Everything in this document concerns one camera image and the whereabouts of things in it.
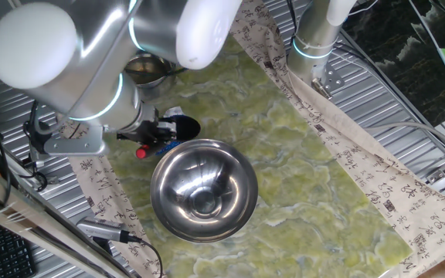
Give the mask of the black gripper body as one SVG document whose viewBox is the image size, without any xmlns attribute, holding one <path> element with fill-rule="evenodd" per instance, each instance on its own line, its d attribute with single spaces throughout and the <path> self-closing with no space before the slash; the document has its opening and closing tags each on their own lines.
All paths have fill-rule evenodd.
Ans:
<svg viewBox="0 0 445 278">
<path fill-rule="evenodd" d="M 155 107 L 142 107 L 134 122 L 117 132 L 118 140 L 129 140 L 142 145 L 158 142 L 158 110 Z"/>
</svg>

